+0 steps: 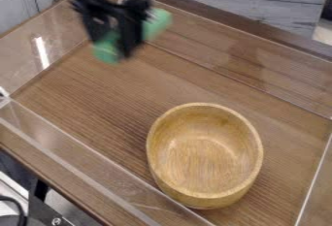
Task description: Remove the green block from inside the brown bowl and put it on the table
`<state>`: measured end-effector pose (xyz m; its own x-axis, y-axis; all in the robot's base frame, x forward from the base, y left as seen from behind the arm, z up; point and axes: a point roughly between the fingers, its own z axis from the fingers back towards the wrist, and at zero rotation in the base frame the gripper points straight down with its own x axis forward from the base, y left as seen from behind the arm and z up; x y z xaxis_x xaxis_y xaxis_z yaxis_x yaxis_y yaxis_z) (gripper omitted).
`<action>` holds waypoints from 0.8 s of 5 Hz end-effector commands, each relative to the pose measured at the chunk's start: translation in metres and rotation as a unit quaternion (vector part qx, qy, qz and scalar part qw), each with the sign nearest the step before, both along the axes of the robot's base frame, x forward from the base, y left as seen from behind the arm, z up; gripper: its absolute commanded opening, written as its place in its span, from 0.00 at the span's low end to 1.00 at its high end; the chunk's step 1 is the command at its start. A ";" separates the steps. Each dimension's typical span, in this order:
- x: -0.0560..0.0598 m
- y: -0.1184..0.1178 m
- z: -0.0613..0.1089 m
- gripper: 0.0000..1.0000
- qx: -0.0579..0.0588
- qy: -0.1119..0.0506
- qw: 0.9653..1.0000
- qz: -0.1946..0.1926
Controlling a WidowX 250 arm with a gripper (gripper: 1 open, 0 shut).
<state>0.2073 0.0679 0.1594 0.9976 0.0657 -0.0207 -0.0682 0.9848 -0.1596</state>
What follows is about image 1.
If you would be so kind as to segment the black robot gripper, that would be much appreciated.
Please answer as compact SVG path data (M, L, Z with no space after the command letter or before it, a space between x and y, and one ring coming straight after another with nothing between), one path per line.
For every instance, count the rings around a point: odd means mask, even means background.
M148 18L151 0L73 0L72 6L82 17L93 42L110 31L109 19L113 17L120 20L118 45L121 54L129 58L144 42L143 20Z

